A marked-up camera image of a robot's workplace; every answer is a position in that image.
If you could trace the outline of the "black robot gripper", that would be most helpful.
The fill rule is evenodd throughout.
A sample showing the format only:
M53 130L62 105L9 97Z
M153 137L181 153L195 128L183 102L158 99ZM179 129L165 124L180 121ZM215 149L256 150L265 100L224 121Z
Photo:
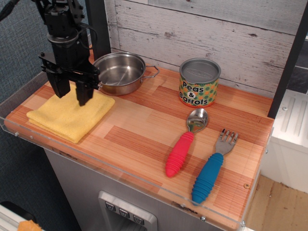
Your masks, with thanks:
M89 62L90 50L87 38L69 43L52 43L53 52L41 52L42 70L56 96L62 98L70 91L70 81L76 82L77 100L84 106L99 88L100 71Z

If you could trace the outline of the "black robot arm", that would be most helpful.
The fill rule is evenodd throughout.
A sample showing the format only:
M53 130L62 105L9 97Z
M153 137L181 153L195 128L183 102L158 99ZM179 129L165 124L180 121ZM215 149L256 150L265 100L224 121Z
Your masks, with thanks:
M100 85L100 71L89 62L90 50L87 29L82 23L85 15L77 0L37 0L47 39L52 52L40 54L42 70L47 74L54 93L62 98L76 84L79 105L84 106Z

